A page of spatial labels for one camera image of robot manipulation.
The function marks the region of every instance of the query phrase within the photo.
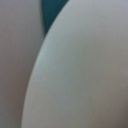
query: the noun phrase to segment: white object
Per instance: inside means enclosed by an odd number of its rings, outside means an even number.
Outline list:
[[[128,117],[128,2],[71,0],[33,70],[22,128],[123,128]]]

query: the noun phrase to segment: white curved surface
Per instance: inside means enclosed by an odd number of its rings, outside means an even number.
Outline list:
[[[128,2],[71,0],[40,51],[22,128],[125,128]]]

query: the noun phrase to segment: gray background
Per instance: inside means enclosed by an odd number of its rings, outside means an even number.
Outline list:
[[[20,128],[28,80],[42,41],[39,0],[0,0],[0,128]]]

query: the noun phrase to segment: gray wall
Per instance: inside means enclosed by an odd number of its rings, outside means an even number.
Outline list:
[[[28,80],[42,41],[39,0],[0,0],[0,128],[20,128]]]

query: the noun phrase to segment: dark teal patch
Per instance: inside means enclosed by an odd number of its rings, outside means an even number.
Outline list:
[[[44,14],[44,27],[48,32],[56,16],[61,11],[68,0],[43,0],[42,11]]]

